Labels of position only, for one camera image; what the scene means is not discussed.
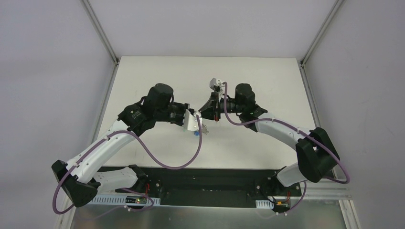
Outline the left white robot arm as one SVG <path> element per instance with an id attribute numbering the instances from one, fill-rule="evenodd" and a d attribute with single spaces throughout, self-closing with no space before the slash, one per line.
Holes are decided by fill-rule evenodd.
<path id="1" fill-rule="evenodd" d="M 107 131 L 87 149 L 66 162 L 56 160 L 52 164 L 58 182 L 53 203 L 56 203 L 60 189 L 77 208 L 89 203 L 101 191 L 129 188 L 134 193 L 142 192 L 146 180 L 133 167 L 110 171 L 105 175 L 99 173 L 99 169 L 157 122 L 183 126 L 185 117 L 190 114 L 188 103 L 174 101 L 174 92 L 169 85 L 158 83 L 151 87 L 146 96 L 126 106 Z"/>

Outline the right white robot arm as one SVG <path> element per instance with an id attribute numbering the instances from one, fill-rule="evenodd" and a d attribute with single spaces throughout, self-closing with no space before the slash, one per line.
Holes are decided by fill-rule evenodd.
<path id="1" fill-rule="evenodd" d="M 234 97 L 227 94 L 226 82 L 214 78 L 209 87 L 212 89 L 210 98 L 199 110 L 203 119 L 217 122 L 225 115 L 233 125 L 273 137 L 295 150 L 297 162 L 270 178 L 271 189 L 276 195 L 284 195 L 298 182 L 317 183 L 338 165 L 339 155 L 324 129 L 295 127 L 276 118 L 256 103 L 250 84 L 238 84 Z"/>

